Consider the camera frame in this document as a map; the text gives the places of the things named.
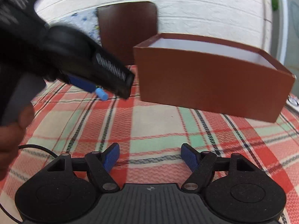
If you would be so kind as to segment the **person's left hand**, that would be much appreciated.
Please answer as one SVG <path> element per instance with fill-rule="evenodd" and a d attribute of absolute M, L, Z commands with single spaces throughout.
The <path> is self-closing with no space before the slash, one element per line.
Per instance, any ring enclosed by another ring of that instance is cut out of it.
<path fill-rule="evenodd" d="M 26 129 L 34 119 L 34 108 L 29 103 L 19 114 L 18 120 L 10 125 L 1 126 L 1 181 L 9 171 L 9 165 L 18 155 L 18 146 L 22 142 Z"/>

